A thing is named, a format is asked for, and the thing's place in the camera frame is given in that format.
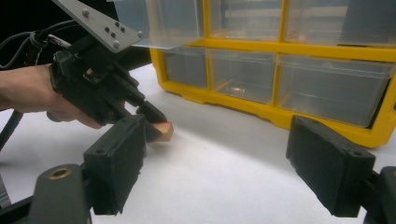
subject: metal mounting plate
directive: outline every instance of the metal mounting plate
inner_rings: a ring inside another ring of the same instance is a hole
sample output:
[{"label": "metal mounting plate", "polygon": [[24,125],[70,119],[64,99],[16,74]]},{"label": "metal mounting plate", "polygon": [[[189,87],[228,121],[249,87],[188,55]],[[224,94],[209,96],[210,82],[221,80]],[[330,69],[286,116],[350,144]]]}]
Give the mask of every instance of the metal mounting plate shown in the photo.
[{"label": "metal mounting plate", "polygon": [[138,32],[78,0],[52,0],[52,2],[114,53],[140,41]]}]

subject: yellow storage drawer cabinet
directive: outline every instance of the yellow storage drawer cabinet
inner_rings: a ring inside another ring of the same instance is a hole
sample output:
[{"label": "yellow storage drawer cabinet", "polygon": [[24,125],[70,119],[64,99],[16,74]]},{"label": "yellow storage drawer cabinet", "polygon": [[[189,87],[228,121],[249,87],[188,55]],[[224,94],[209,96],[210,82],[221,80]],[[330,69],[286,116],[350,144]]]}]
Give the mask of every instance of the yellow storage drawer cabinet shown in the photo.
[{"label": "yellow storage drawer cabinet", "polygon": [[158,81],[282,128],[302,115],[384,145],[396,125],[396,2],[372,2],[203,0],[202,38],[150,50]]}]

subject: black bracket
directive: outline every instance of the black bracket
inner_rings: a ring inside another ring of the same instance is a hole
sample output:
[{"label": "black bracket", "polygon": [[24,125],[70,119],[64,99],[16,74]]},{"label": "black bracket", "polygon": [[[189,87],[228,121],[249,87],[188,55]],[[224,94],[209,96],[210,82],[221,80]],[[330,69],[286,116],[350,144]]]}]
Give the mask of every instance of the black bracket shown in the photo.
[{"label": "black bracket", "polygon": [[44,172],[35,194],[0,210],[2,224],[87,224],[96,215],[122,212],[146,157],[146,121],[118,121],[85,153],[84,163]]},{"label": "black bracket", "polygon": [[396,167],[373,171],[375,156],[314,119],[295,116],[286,157],[297,174],[336,217],[396,223]]}]

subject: screw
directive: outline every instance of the screw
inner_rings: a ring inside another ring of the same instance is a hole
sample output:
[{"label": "screw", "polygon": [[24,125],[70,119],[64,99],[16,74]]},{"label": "screw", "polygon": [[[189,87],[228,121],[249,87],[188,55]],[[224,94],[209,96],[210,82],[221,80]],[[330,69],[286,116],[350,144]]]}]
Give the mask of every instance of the screw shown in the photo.
[{"label": "screw", "polygon": [[87,9],[87,8],[83,8],[82,9],[82,15],[84,16],[84,17],[87,17],[88,18],[88,16],[90,15],[90,11]]}]

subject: black block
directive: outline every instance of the black block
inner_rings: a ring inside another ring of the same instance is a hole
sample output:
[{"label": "black block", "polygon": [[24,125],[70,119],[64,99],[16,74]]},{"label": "black block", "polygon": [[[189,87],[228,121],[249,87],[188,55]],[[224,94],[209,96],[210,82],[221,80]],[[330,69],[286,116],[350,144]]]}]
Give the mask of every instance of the black block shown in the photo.
[{"label": "black block", "polygon": [[332,215],[358,215],[356,196],[373,170],[374,155],[316,120],[295,116],[286,157]]},{"label": "black block", "polygon": [[96,215],[116,215],[136,182],[146,156],[145,117],[119,120],[84,153],[87,174],[98,186]]}]

